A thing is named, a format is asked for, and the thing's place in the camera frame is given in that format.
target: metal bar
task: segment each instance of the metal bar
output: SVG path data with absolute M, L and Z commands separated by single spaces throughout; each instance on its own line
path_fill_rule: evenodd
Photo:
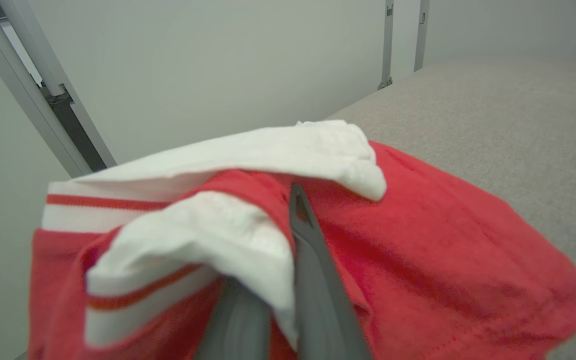
M 416 32 L 416 53 L 414 54 L 414 71 L 424 66 L 424 52 L 426 50 L 426 33 L 428 32 L 428 16 L 430 14 L 430 0 L 421 0 L 419 6 L 419 27 Z
M 101 157 L 106 167 L 116 166 L 117 162 L 115 161 L 115 158 L 112 153 L 110 153 L 108 146 L 106 146 L 101 134 L 86 111 L 76 89 L 73 87 L 73 84 L 71 84 L 70 79 L 66 75 L 66 71 L 62 68 L 59 59 L 57 59 L 57 55 L 55 55 L 55 51 L 48 42 L 46 34 L 44 34 L 41 25 L 39 25 L 39 21 L 37 20 L 28 0 L 0 0 L 0 2 L 9 3 L 14 6 L 16 16 L 18 17 L 19 22 L 22 23 L 21 28 L 29 36 L 30 46 L 34 47 L 33 51 L 36 51 L 35 54 L 37 57 L 39 57 L 41 59 L 40 61 L 45 64 L 48 74 L 54 77 L 55 83 L 59 85 L 59 91 L 61 91 L 60 94 L 67 91 L 72 97 L 73 103 L 71 104 L 71 109 L 77 117 L 82 129 L 85 131 L 86 136 L 89 138 L 89 141 L 92 143 L 94 150 L 96 150 L 99 157 Z M 19 26 L 16 27 L 12 22 L 11 24 L 14 30 L 17 31 Z M 43 77 L 43 70 L 39 68 L 37 68 L 37 70 Z M 50 94 L 53 96 L 55 95 L 53 91 L 50 91 Z
M 44 98 L 46 98 L 52 112 L 57 116 L 59 123 L 66 130 L 72 142 L 75 143 L 77 150 L 84 157 L 90 169 L 94 172 L 106 169 L 106 164 L 104 164 L 73 111 L 72 104 L 74 103 L 71 94 L 66 91 L 61 95 L 51 96 L 46 88 L 41 88 L 41 92 L 44 93 Z
M 0 27 L 0 77 L 71 177 L 92 173 Z
M 39 48 L 35 44 L 32 35 L 30 34 L 29 30 L 26 28 L 24 21 L 22 20 L 15 3 L 13 0 L 0 0 L 0 6 L 4 10 L 10 25 L 16 32 L 16 36 L 19 37 L 19 41 L 25 48 L 25 51 L 28 53 L 30 60 L 34 64 L 37 71 L 39 71 L 39 75 L 41 75 L 41 79 L 43 83 L 46 85 L 46 88 L 50 91 L 50 95 L 57 96 L 62 95 L 64 90 L 59 87 L 59 82 L 55 77 L 54 73 L 48 67 L 46 60 L 42 56 L 42 53 L 39 51 Z
M 383 64 L 381 68 L 381 90 L 393 83 L 391 77 L 391 57 L 393 55 L 393 9 L 394 0 L 386 0 L 386 11 L 383 26 Z

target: gray carpet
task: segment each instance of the gray carpet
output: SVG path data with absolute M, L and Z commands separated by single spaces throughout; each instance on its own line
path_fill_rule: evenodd
M 576 264 L 576 63 L 437 64 L 329 118 L 506 200 Z

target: red stripe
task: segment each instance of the red stripe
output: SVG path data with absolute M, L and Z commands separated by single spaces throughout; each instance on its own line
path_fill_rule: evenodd
M 102 296 L 89 295 L 87 297 L 87 305 L 95 310 L 103 310 L 103 311 L 119 310 L 122 308 L 126 308 L 130 305 L 133 305 L 134 303 L 137 303 L 138 301 L 145 299 L 153 292 L 165 288 L 168 285 L 172 285 L 173 283 L 187 276 L 188 274 L 195 271 L 199 267 L 201 267 L 201 265 L 184 266 L 181 269 L 178 269 L 177 271 L 171 273 L 170 275 L 150 283 L 149 285 L 143 287 L 142 289 L 138 289 L 137 291 L 133 291 L 130 292 L 129 294 L 125 294 L 122 296 L 102 297 Z
M 73 196 L 70 194 L 48 194 L 48 196 L 46 196 L 46 204 L 68 205 L 71 207 L 140 210 L 142 212 L 161 210 L 170 205 L 169 202 L 123 200 L 120 198 L 103 198 L 103 197 L 89 197 L 89 196 Z

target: white stripe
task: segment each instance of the white stripe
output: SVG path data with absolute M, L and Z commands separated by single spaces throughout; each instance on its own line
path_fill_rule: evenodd
M 295 267 L 288 239 L 265 211 L 230 194 L 201 191 L 126 224 L 86 272 L 86 291 L 127 294 L 182 264 L 208 264 L 236 277 L 272 307 L 279 329 L 296 348 Z
M 41 228 L 66 233 L 107 233 L 146 213 L 143 210 L 48 203 L 43 208 Z
M 172 202 L 180 195 L 179 191 L 165 191 L 157 188 L 156 184 L 148 184 L 148 187 L 140 185 L 143 184 L 138 184 L 138 182 L 125 182 L 123 184 L 51 182 L 48 185 L 48 194 L 161 202 Z
M 293 174 L 338 182 L 364 198 L 378 201 L 386 180 L 364 133 L 342 120 L 266 127 L 218 137 L 73 178 L 64 191 L 78 192 L 89 185 L 126 199 L 170 200 L 208 180 L 218 171 L 243 169 Z
M 217 276 L 217 271 L 210 266 L 202 266 L 123 309 L 103 311 L 87 307 L 84 328 L 86 344 L 100 348 L 129 337 L 170 306 L 205 288 Z

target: red fabric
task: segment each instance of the red fabric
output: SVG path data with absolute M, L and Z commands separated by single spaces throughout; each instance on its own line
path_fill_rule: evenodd
M 576 333 L 576 267 L 564 254 L 499 198 L 371 145 L 388 185 L 378 203 L 326 180 L 238 170 L 182 199 L 199 191 L 233 194 L 287 233 L 288 194 L 297 180 L 377 360 L 543 359 Z M 119 344 L 103 350 L 83 344 L 84 274 L 115 233 L 37 230 L 30 360 L 192 358 L 220 281 Z M 272 359 L 296 358 L 276 326 L 271 352 Z

